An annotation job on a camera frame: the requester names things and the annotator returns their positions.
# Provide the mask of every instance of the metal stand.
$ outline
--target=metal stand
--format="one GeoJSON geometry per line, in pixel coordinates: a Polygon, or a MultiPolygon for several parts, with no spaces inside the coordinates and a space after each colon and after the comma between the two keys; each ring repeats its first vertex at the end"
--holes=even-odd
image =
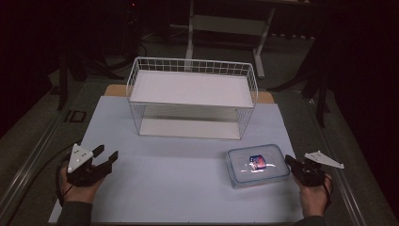
{"type": "Polygon", "coordinates": [[[275,8],[270,9],[266,21],[197,15],[194,14],[194,0],[191,0],[190,18],[188,25],[188,44],[187,44],[187,51],[185,53],[185,58],[186,59],[193,58],[194,30],[206,30],[206,31],[260,36],[261,39],[259,41],[258,46],[255,49],[253,49],[253,56],[255,59],[255,67],[258,74],[258,78],[263,79],[264,72],[263,72],[263,64],[261,59],[261,52],[263,49],[264,42],[267,38],[267,33],[269,31],[275,10],[276,10],[275,8]]]}

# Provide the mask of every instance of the white wire basket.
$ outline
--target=white wire basket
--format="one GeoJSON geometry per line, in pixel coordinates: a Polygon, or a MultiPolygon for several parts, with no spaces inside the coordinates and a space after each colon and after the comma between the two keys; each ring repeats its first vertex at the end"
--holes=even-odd
{"type": "Polygon", "coordinates": [[[127,98],[140,135],[241,139],[258,100],[249,63],[137,57],[127,98]]]}

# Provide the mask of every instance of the food container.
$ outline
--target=food container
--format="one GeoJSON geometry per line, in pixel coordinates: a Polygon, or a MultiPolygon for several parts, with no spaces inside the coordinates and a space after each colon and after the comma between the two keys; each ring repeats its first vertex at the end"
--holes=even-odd
{"type": "Polygon", "coordinates": [[[227,168],[234,188],[258,186],[286,179],[290,170],[276,144],[233,149],[227,168]]]}

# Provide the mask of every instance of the hand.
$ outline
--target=hand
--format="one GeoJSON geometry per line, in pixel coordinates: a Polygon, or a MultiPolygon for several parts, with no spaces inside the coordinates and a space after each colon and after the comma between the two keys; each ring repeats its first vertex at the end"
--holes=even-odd
{"type": "MultiPolygon", "coordinates": [[[[328,193],[331,193],[331,181],[326,178],[325,185],[328,193]]],[[[323,186],[308,187],[303,186],[295,177],[294,180],[299,186],[300,204],[302,206],[303,217],[322,216],[324,215],[327,204],[327,193],[323,186]]]]}
{"type": "Polygon", "coordinates": [[[96,192],[105,178],[94,183],[92,186],[73,186],[67,182],[67,167],[60,172],[62,178],[62,194],[65,202],[86,202],[93,204],[96,192]]]}

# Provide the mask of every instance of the white table surface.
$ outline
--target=white table surface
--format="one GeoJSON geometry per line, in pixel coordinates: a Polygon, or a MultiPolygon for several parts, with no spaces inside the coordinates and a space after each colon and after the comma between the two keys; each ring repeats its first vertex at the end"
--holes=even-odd
{"type": "MultiPolygon", "coordinates": [[[[294,155],[279,108],[257,104],[239,141],[148,137],[137,134],[124,97],[102,97],[85,134],[88,150],[100,144],[104,162],[118,150],[113,172],[98,190],[92,222],[220,224],[294,222],[302,218],[294,180],[233,189],[226,168],[228,150],[277,144],[294,155]]],[[[56,203],[49,222],[56,222],[56,203]]]]}

